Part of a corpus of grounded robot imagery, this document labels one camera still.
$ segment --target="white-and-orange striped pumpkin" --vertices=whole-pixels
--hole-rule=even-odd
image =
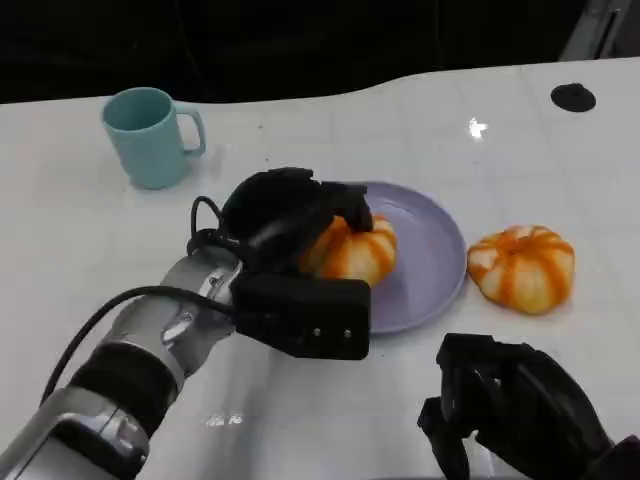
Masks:
[[[540,314],[564,302],[575,255],[560,235],[541,226],[511,227],[483,238],[468,253],[468,272],[490,300]]]
[[[384,217],[373,216],[371,232],[353,232],[336,216],[298,266],[319,278],[364,280],[373,287],[391,273],[395,263],[396,235]]]

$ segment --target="table surface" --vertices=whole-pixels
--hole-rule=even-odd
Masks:
[[[571,82],[595,94],[594,110],[552,104],[551,90]],[[576,250],[573,296],[529,318],[467,283],[436,321],[375,340],[363,362],[294,360],[232,336],[187,383],[140,478],[439,476],[415,422],[422,401],[438,394],[435,354],[447,332],[547,351],[583,386],[613,439],[640,432],[640,376],[624,373],[640,363],[638,85],[640,60],[607,60],[198,105],[212,147],[184,182],[158,192],[128,183],[99,121],[104,99],[0,107],[0,448],[35,411],[89,315],[120,291],[159,282],[183,255],[196,195],[222,203],[245,177],[284,165],[419,190],[453,215],[468,243],[512,224],[556,229]],[[195,143],[194,130],[185,125]],[[470,455],[478,475],[509,471],[478,447]]]

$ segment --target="lavender plate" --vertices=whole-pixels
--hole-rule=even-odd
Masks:
[[[389,183],[366,185],[371,212],[384,215],[398,238],[396,268],[372,290],[371,332],[399,332],[451,304],[466,274],[466,246],[456,223],[430,198]]]

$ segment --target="dark background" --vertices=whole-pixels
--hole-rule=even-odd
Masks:
[[[550,62],[584,4],[4,0],[0,102],[108,95],[139,85],[191,101],[279,99],[342,93],[418,72]]]

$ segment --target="orange pumpkin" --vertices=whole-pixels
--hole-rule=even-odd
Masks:
[[[381,215],[373,217],[373,231],[353,232],[342,217],[302,256],[298,267],[319,278],[364,280],[373,287],[396,263],[396,235]]]
[[[511,227],[469,249],[469,275],[490,300],[545,313],[564,302],[573,285],[575,255],[560,235],[540,227]]]

